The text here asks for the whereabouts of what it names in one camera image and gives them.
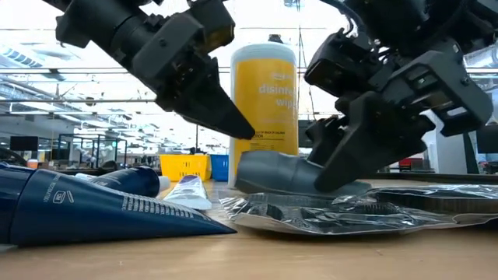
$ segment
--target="dark blue tube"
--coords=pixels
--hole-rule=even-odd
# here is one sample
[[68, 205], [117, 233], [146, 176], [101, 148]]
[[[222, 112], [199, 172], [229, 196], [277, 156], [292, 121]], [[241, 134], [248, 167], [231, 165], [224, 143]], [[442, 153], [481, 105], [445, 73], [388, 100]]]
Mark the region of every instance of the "dark blue tube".
[[202, 213], [50, 170], [0, 163], [0, 243], [33, 246], [235, 233]]
[[116, 191], [150, 198], [155, 198], [160, 191], [160, 182], [156, 171], [147, 166], [114, 171], [89, 181]]

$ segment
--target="silver plastic bag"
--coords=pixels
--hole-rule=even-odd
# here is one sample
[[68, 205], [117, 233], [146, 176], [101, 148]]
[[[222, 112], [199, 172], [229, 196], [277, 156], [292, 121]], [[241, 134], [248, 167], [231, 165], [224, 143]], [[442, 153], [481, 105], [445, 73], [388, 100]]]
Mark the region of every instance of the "silver plastic bag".
[[483, 224], [498, 218], [498, 187], [376, 188], [331, 199], [281, 194], [220, 194], [237, 225], [282, 233], [410, 233]]

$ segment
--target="toothpaste tube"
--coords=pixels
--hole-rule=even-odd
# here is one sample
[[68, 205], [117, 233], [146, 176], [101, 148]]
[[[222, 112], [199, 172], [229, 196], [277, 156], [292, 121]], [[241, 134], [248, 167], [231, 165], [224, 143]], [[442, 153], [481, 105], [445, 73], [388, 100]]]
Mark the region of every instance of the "toothpaste tube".
[[164, 198], [164, 201], [196, 210], [209, 210], [212, 207], [201, 178], [195, 175], [181, 178], [180, 182]]

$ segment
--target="computer monitor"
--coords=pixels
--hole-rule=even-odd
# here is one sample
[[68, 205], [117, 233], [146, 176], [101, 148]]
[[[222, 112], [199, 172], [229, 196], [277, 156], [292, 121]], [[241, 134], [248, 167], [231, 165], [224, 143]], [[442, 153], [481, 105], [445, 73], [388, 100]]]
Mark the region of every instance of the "computer monitor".
[[486, 125], [475, 132], [478, 153], [498, 153], [498, 125]]
[[37, 151], [38, 137], [10, 136], [10, 149], [12, 151]]

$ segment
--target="ceiling light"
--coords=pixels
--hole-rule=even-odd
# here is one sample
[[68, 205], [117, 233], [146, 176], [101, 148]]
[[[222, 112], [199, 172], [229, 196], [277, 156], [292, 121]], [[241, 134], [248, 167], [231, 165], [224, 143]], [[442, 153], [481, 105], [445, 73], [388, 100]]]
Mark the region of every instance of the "ceiling light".
[[84, 111], [66, 111], [66, 112], [54, 112], [57, 115], [89, 115], [93, 114], [93, 112], [84, 112]]
[[45, 111], [19, 111], [19, 112], [9, 112], [9, 114], [48, 114]]
[[66, 116], [66, 115], [61, 115], [62, 118], [68, 120], [68, 121], [75, 121], [75, 122], [80, 122], [81, 120], [80, 119], [77, 119], [75, 117], [71, 117], [71, 116]]
[[28, 106], [28, 107], [32, 107], [32, 108], [36, 108], [38, 110], [50, 110], [50, 111], [56, 111], [56, 110], [60, 110], [59, 108], [57, 108], [56, 106], [52, 106], [48, 103], [40, 103], [40, 102], [21, 102], [19, 103], [21, 105], [24, 105], [24, 106]]
[[114, 125], [103, 121], [85, 121], [87, 124], [99, 127], [99, 128], [112, 128]]

